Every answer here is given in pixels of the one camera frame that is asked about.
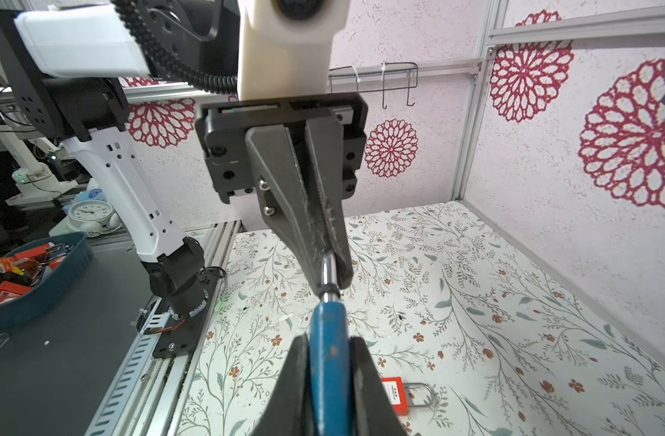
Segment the red padlock with property label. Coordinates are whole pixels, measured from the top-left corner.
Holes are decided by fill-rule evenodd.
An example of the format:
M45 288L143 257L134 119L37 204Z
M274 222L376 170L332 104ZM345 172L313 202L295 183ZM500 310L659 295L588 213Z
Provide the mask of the red padlock with property label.
M407 416L412 409L430 408L437 400L434 388L427 383L411 383L401 377L381 379L384 391L395 414Z

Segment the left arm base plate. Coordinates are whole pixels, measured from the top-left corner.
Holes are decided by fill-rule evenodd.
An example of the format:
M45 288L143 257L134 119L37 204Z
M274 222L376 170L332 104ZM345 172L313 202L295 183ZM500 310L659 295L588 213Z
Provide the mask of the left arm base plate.
M218 286L225 277L226 272L220 266L207 267L200 272L197 284L205 292L205 300L194 316L180 318L161 299L154 304L138 330L143 336L156 341L152 351L154 359L170 359L192 354L196 350L209 310L218 298Z

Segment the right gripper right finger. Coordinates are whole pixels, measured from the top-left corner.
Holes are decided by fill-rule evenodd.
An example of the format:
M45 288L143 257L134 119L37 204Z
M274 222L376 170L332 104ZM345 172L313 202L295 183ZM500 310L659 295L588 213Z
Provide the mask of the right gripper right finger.
M352 359L353 435L405 435L390 400L383 388L365 340L350 339Z

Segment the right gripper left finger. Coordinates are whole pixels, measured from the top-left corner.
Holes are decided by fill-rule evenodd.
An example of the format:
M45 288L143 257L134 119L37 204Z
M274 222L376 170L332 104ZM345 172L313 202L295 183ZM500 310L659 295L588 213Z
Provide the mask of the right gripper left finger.
M306 334L292 341L271 398L252 435L314 435L314 407Z

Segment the blue padlock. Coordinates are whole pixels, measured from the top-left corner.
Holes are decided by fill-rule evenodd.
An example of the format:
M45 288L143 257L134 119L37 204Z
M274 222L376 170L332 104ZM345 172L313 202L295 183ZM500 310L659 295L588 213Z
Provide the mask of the blue padlock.
M319 303L311 321L309 362L319 435L352 433L351 358L347 313L341 302L336 256L322 256Z

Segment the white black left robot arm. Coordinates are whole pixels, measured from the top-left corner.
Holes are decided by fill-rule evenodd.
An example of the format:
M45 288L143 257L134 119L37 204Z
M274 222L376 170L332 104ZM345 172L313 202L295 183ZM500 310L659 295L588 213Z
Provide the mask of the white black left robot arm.
M367 106L329 94L346 1L113 1L0 8L0 61L37 132L85 167L133 239L153 294L192 318L206 305L203 249L165 213L134 155L122 78L184 82L232 105L196 108L214 190L254 189L265 223L319 296L349 287L343 222Z

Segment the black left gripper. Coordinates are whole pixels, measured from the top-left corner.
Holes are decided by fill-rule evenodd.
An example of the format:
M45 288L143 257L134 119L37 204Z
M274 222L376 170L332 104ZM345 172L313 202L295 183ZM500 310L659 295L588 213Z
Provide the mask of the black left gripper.
M255 187L265 223L295 255L312 293L326 291L327 254L336 263L337 285L348 288L354 267L342 201L355 193L367 141L363 98L342 93L208 104L196 114L221 201L228 205ZM298 159L305 148L304 180Z

